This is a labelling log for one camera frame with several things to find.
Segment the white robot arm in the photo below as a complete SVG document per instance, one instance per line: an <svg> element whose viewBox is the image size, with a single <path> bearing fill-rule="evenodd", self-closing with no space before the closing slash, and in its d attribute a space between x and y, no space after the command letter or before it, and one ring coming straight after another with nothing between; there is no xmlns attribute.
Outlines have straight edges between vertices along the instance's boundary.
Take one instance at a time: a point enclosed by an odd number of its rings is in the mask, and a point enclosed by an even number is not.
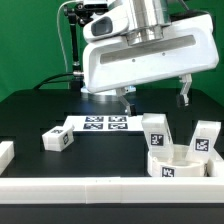
<svg viewBox="0 0 224 224"><path fill-rule="evenodd" d="M84 82L91 93L114 90L130 116L126 88L179 76L179 102L188 103L191 75L217 66L213 23L207 12L188 10L173 21L168 0L115 0L84 26Z"/></svg>

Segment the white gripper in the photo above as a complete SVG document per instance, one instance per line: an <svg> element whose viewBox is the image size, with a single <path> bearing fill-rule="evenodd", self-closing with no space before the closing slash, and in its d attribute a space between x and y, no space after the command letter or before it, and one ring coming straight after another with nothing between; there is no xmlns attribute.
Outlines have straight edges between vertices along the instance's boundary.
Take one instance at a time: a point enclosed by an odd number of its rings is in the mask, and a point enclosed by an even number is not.
<svg viewBox="0 0 224 224"><path fill-rule="evenodd" d="M125 99L123 87L181 76L182 88L176 100L179 107L186 107L190 74L218 64L212 32L212 18L204 14L173 22L163 29L164 38L158 41L130 46L125 37L117 36L92 42L83 53L86 88L92 93L117 89L117 98L131 117L136 115L136 108Z"/></svg>

